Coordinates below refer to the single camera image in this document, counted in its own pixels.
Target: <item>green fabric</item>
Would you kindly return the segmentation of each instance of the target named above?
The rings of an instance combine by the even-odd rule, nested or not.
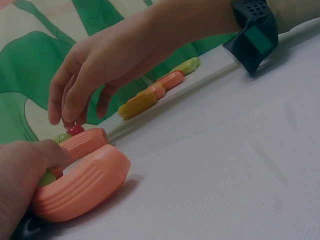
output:
[[[43,0],[41,4],[44,5],[49,1],[51,0]],[[151,0],[143,0],[143,2],[146,6],[152,4]],[[72,3],[89,36],[124,19],[108,0],[72,0]],[[36,7],[35,2],[17,0],[14,6],[18,8],[17,12],[24,11],[33,16],[54,37],[39,30],[33,30],[8,42],[0,51],[0,143],[14,140],[38,140],[25,118],[26,100],[31,99],[40,108],[47,109],[50,81],[68,51],[76,43],[68,35],[68,32],[61,30],[64,23],[53,24],[46,17],[46,14]],[[5,14],[6,11],[6,7],[1,9],[0,15]],[[16,23],[8,21],[5,24],[4,32],[0,32],[1,36],[8,36],[14,31],[18,31],[14,28],[14,25],[11,26],[11,24]],[[177,65],[204,54],[233,36],[233,34],[227,34],[208,37],[177,49],[167,60],[144,76],[122,87],[111,99],[105,118],[113,115],[119,106]],[[103,121],[96,116],[100,90],[101,88],[94,93],[89,102],[89,124],[97,125]]]

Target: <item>green toy piece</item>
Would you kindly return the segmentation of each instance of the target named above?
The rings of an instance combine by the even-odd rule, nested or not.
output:
[[[61,133],[55,137],[54,141],[58,144],[64,142],[65,140],[71,138],[72,136],[68,133]]]
[[[181,63],[180,65],[176,66],[171,72],[174,71],[181,71],[186,76],[188,74],[193,73],[197,68],[200,66],[201,62],[198,57],[190,58],[189,60]]]
[[[56,180],[56,177],[53,175],[53,173],[49,169],[47,169],[45,171],[45,174],[40,179],[40,181],[38,183],[38,187],[47,186],[47,185],[53,183],[55,180]]]

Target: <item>black watch strap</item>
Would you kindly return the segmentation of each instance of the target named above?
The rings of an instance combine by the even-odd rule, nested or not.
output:
[[[278,46],[276,19],[266,0],[236,0],[231,7],[242,31],[223,46],[253,77],[261,62]]]

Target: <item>red bead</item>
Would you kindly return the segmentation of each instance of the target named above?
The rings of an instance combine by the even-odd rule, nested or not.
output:
[[[85,129],[81,125],[76,124],[73,127],[68,128],[66,133],[70,134],[71,136],[74,136],[74,135],[77,135],[77,134],[82,133],[84,131],[85,131]]]

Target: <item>white surface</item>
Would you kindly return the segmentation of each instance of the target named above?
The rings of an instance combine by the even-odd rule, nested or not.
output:
[[[109,128],[132,161],[123,189],[45,239],[320,239],[320,23],[311,25],[290,33],[259,78],[231,71]]]

